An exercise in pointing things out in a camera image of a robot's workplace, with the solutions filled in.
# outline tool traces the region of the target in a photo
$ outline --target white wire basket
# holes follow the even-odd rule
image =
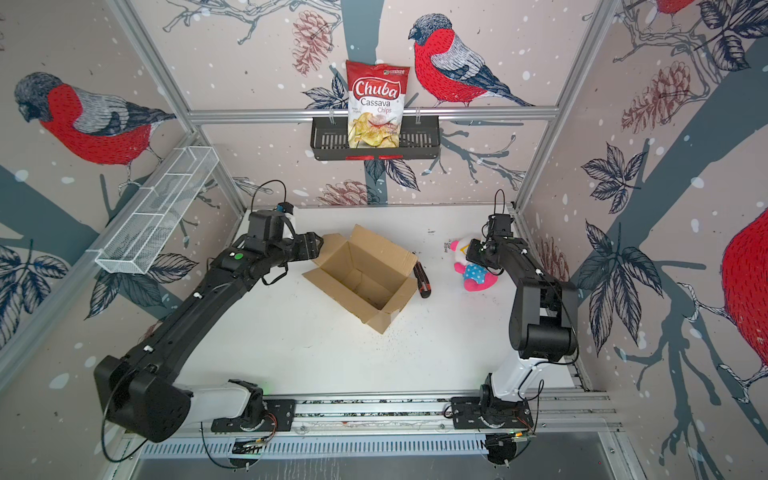
[[[146,273],[211,172],[219,163],[212,147],[185,147],[139,207],[99,253],[109,273]]]

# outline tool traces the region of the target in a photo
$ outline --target pink plush toy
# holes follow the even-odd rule
[[[477,263],[467,260],[467,248],[473,239],[474,237],[465,237],[461,240],[455,240],[451,242],[451,250],[455,252],[454,258],[456,260],[453,267],[464,276],[464,288],[468,292],[479,292],[491,288],[498,277]]]

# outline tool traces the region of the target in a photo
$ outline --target wallpaper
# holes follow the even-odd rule
[[[429,91],[422,87],[423,76],[417,78],[417,57],[422,47],[429,46],[417,43],[422,39],[414,37],[412,28],[423,15],[435,14],[446,17],[449,29],[480,55],[515,97],[528,104],[554,105],[596,2],[150,0],[134,4],[190,107],[217,110],[304,108],[310,103],[306,92],[330,89],[335,72],[341,71],[346,80],[347,58],[412,67],[408,98],[413,106],[431,107],[438,100],[434,93],[441,88]],[[472,105],[510,105],[510,100],[485,97]]]
[[[0,69],[2,355],[183,130],[100,1],[3,3]],[[236,218],[209,179],[146,275],[83,285],[0,395],[0,477],[101,473],[94,366],[174,311]]]
[[[311,124],[207,125],[203,131],[249,205],[256,186],[273,178],[286,182],[288,201],[297,206],[487,203],[499,188],[513,200],[546,122],[472,123],[440,124],[437,159],[386,161],[387,167],[385,161],[316,161],[307,140]],[[269,195],[280,197],[282,187],[271,187],[256,195],[255,206],[282,201]]]
[[[765,2],[624,2],[525,218],[648,478],[762,478]]]

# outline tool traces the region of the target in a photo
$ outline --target wall-mounted basket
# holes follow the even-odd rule
[[[403,117],[400,146],[395,148],[349,148],[347,117],[335,117],[333,120],[335,123],[328,117],[312,119],[310,144],[316,160],[433,160],[440,154],[437,115]]]
[[[152,186],[139,207],[99,253],[96,263],[109,273],[146,273],[192,200],[219,163],[212,147],[174,151],[168,172]]]

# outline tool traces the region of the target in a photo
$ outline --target open cardboard box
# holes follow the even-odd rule
[[[347,240],[323,236],[319,267],[304,276],[376,332],[384,333],[416,293],[416,255],[355,225]]]

